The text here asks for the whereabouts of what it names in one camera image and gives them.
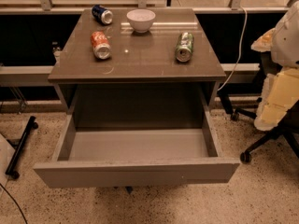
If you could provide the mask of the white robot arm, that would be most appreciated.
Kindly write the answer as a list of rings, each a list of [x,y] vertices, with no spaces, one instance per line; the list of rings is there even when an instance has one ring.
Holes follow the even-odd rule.
[[[270,131],[299,101],[299,1],[289,8],[275,28],[254,41],[251,48],[269,51],[272,61],[282,67],[276,75],[266,75],[254,120],[258,130]]]

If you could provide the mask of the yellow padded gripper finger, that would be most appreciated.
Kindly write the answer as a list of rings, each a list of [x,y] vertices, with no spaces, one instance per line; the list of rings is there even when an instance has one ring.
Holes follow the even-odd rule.
[[[298,69],[283,68],[276,75],[268,74],[263,83],[262,100],[256,111],[254,126],[260,131],[277,127],[298,100]]]
[[[255,40],[252,43],[251,49],[258,52],[270,51],[274,32],[275,32],[274,28],[265,32],[263,35],[261,35],[257,40]]]

